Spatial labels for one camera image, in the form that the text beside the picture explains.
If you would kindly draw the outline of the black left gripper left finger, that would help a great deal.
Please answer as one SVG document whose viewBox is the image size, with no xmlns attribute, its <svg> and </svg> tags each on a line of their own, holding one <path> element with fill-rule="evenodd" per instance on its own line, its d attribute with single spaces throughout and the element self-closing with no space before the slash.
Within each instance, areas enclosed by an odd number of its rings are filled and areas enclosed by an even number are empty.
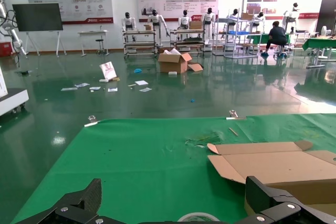
<svg viewBox="0 0 336 224">
<path fill-rule="evenodd" d="M 115 219 L 98 215 L 101 203 L 101 179 L 95 178 L 85 189 L 64 194 L 52 207 L 19 223 L 120 223 Z"/>
</svg>

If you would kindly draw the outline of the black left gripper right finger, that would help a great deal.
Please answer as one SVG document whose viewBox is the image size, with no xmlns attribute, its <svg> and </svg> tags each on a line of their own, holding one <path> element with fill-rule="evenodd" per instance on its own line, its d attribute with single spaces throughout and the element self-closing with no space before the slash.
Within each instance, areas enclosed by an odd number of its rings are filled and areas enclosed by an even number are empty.
<svg viewBox="0 0 336 224">
<path fill-rule="evenodd" d="M 335 223 L 335 216 L 303 204 L 286 190 L 268 187 L 255 176 L 246 178 L 245 206 L 253 214 L 237 223 Z"/>
</svg>

